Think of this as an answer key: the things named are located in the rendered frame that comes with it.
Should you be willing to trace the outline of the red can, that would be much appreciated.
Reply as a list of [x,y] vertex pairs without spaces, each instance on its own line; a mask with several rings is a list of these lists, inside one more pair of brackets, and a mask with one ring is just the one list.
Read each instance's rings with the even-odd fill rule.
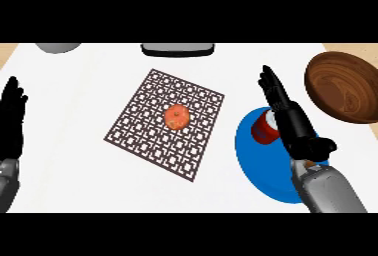
[[251,135],[254,140],[263,144],[270,144],[279,138],[279,130],[272,110],[266,110],[257,118],[253,127]]

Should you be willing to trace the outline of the grey and black appliance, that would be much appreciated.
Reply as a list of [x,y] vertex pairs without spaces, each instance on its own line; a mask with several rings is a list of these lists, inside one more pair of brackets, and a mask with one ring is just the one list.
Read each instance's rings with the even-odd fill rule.
[[154,57],[201,57],[214,52],[214,43],[144,43],[142,52]]

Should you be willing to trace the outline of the grey round object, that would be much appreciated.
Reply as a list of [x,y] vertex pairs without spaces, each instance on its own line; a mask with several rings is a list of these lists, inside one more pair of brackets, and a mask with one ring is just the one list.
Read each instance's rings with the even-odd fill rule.
[[61,54],[73,51],[80,43],[37,43],[37,47],[50,54]]

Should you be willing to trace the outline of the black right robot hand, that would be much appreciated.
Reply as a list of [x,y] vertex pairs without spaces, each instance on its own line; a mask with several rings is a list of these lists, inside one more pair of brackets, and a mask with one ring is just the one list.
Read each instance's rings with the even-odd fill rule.
[[263,66],[259,85],[275,113],[281,140],[291,158],[313,162],[327,161],[337,150],[337,144],[333,139],[316,135],[306,112],[300,104],[290,99],[282,82],[268,65]]

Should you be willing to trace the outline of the orange fruit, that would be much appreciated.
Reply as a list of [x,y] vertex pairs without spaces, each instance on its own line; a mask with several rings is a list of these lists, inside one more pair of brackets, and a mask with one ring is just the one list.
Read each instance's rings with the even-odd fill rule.
[[164,113],[164,121],[167,127],[172,130],[180,130],[189,124],[189,120],[189,109],[180,104],[170,106]]

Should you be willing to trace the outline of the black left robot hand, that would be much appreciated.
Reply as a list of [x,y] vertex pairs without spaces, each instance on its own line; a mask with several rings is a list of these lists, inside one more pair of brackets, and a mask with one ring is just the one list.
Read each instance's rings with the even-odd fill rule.
[[9,78],[0,97],[0,161],[22,155],[22,124],[28,96],[15,76]]

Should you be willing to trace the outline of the brown wooden bowl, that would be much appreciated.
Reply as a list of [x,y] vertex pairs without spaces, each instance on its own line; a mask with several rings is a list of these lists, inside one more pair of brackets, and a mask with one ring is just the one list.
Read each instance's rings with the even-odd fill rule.
[[330,51],[306,67],[304,85],[318,108],[356,124],[378,122],[378,69],[358,56]]

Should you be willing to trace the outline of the blue plate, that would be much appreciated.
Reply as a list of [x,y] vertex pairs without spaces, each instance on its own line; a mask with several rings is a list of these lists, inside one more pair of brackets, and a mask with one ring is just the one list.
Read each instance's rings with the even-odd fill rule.
[[293,184],[291,159],[282,140],[262,144],[253,137],[253,125],[269,107],[253,110],[244,117],[235,135],[235,151],[241,169],[256,188],[275,200],[300,203]]

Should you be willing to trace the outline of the brown patterned placemat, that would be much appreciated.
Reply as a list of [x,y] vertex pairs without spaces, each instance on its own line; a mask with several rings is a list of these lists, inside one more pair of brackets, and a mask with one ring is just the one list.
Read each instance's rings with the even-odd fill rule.
[[[152,69],[104,140],[194,181],[223,100],[220,92]],[[166,121],[175,105],[189,111],[179,129]]]

